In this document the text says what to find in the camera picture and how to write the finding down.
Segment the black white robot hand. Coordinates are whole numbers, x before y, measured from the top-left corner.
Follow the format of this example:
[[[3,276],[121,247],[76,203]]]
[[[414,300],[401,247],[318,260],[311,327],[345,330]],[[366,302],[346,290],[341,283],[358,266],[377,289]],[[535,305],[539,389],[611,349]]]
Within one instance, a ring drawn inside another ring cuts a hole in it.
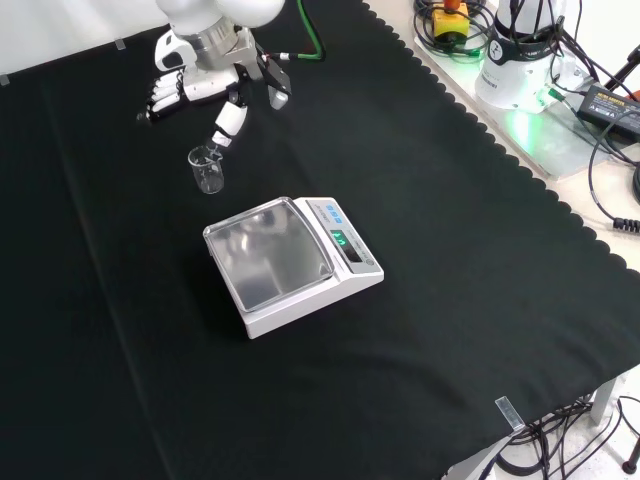
[[[155,62],[161,75],[151,83],[137,120],[152,124],[189,105],[224,99],[206,145],[212,151],[228,149],[248,112],[240,95],[242,75],[238,69],[234,65],[211,71],[199,68],[191,44],[171,30],[158,39]]]

